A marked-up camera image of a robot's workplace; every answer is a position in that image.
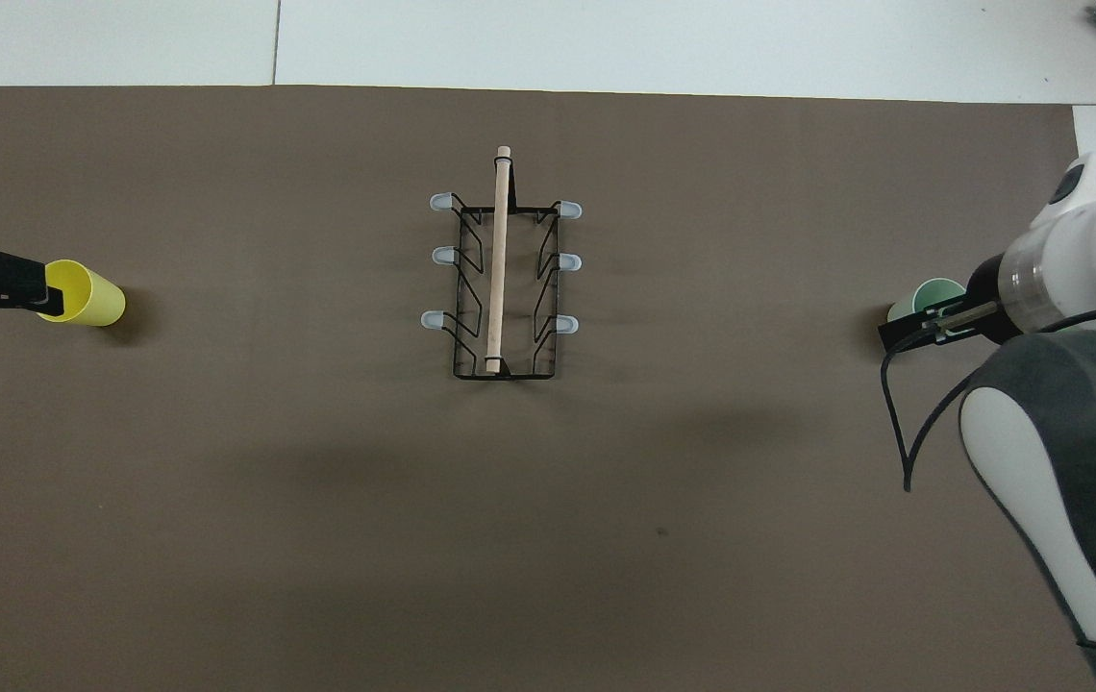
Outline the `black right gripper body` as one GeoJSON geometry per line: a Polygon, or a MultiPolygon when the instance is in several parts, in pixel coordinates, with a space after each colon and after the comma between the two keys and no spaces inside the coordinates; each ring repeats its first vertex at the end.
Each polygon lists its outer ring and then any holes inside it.
{"type": "Polygon", "coordinates": [[[967,324],[964,329],[974,330],[977,334],[987,338],[987,341],[1002,345],[1021,334],[1021,329],[1014,324],[1004,307],[998,287],[998,276],[1005,254],[992,258],[977,266],[973,275],[967,280],[962,310],[971,311],[987,308],[979,318],[967,324]]]}

